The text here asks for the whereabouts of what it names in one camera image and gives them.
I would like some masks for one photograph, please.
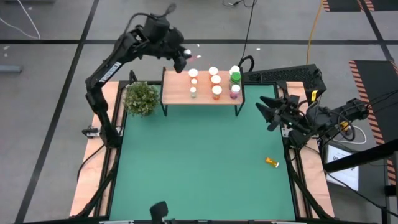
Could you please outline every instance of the green bottle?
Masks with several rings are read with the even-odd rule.
[[[232,89],[233,85],[241,85],[241,74],[239,72],[234,72],[231,75],[231,79],[229,79],[229,89]]]

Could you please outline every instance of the white label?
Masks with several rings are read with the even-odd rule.
[[[116,62],[111,69],[109,69],[108,72],[106,72],[106,74],[99,80],[99,82],[104,83],[106,81],[108,81],[109,78],[111,78],[111,76],[113,75],[113,73],[116,72],[116,70],[120,67],[121,63]]]

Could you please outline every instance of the yellow cable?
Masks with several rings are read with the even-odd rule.
[[[315,27],[317,26],[317,23],[318,23],[319,14],[321,13],[321,10],[322,10],[322,3],[323,3],[323,0],[320,0],[317,16],[315,17],[315,20],[313,22],[313,26],[312,26],[312,30],[311,30],[311,34],[310,34],[310,39],[308,40],[306,65],[308,65],[308,61],[310,60],[310,49],[311,49],[312,34],[313,34],[313,31],[315,30]]]

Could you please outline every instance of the wooden table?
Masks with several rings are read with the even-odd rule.
[[[114,110],[114,104],[118,92],[118,85],[119,85],[118,82],[109,82],[103,88],[104,97],[106,98],[109,104],[108,114],[110,118],[112,118]],[[287,82],[287,89],[290,95],[300,96],[300,101],[306,99],[302,82]],[[306,111],[307,108],[308,105],[304,103],[300,107],[300,110]],[[121,104],[119,107],[119,111],[117,113],[118,115],[116,120],[117,125],[121,125],[123,117],[123,109],[124,105]],[[96,127],[100,126],[96,116],[94,116],[92,125]],[[84,158],[88,157],[101,144],[102,142],[100,138],[88,139]],[[308,142],[308,147],[311,147],[313,149],[318,149],[316,140],[311,139]],[[112,155],[114,156],[114,150],[111,153],[111,162],[109,163],[108,170],[113,164]],[[308,190],[317,200],[317,202],[322,206],[322,208],[327,212],[327,214],[334,217],[333,207],[329,196],[328,186],[326,184],[326,178],[323,173],[323,166],[320,156],[315,152],[313,152],[312,150],[306,148],[301,150],[300,155],[302,158],[303,172],[305,174],[305,180],[307,183]],[[103,162],[104,162],[104,151],[99,153],[94,158],[92,158],[92,160],[86,166],[84,166],[84,168],[82,168],[78,185],[76,187],[75,198],[73,200],[70,215],[76,215],[78,212],[80,212],[80,210],[87,204],[92,195],[95,193],[96,189],[98,188]],[[296,194],[297,194],[298,209],[300,212],[300,216],[306,217],[303,196],[297,186],[296,186]],[[105,193],[103,194],[102,207],[101,210],[99,211],[100,215],[106,214],[108,195],[109,195],[109,186],[105,191]],[[314,217],[317,217],[317,215],[313,210],[312,214]]]
[[[302,82],[287,82],[287,93],[289,95],[297,95],[300,97],[299,101],[306,100],[304,85]],[[303,103],[299,108],[300,111],[306,113],[308,109],[308,103]],[[317,140],[311,139],[308,141],[307,146],[319,151]],[[331,204],[328,186],[326,184],[325,173],[323,172],[323,166],[321,157],[319,154],[313,152],[311,149],[304,147],[300,151],[300,156],[302,160],[305,182],[307,184],[307,189],[317,200],[319,205],[326,211],[327,214],[334,217],[333,206]],[[297,163],[293,163],[293,167],[297,170]],[[300,189],[296,186],[296,194],[298,201],[298,209],[300,211],[301,217],[306,217],[305,205],[303,195]],[[317,214],[312,210],[312,215],[314,218]]]
[[[190,93],[192,84],[188,71],[177,73],[166,71],[164,68],[160,89],[160,104],[164,115],[167,116],[168,105],[234,105],[235,115],[237,116],[244,104],[244,85],[241,83],[241,91],[238,97],[232,99],[229,97],[229,71],[219,71],[218,75],[221,77],[220,86],[223,89],[218,100],[213,99],[212,84],[208,71],[198,71],[197,97],[192,98]]]

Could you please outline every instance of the wooden shelf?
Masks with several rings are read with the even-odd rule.
[[[218,100],[213,99],[208,71],[198,71],[197,97],[191,98],[191,78],[188,71],[177,73],[165,71],[163,77],[162,103],[165,105],[240,105],[243,102],[242,91],[237,99],[229,97],[229,72],[219,71],[223,91]]]

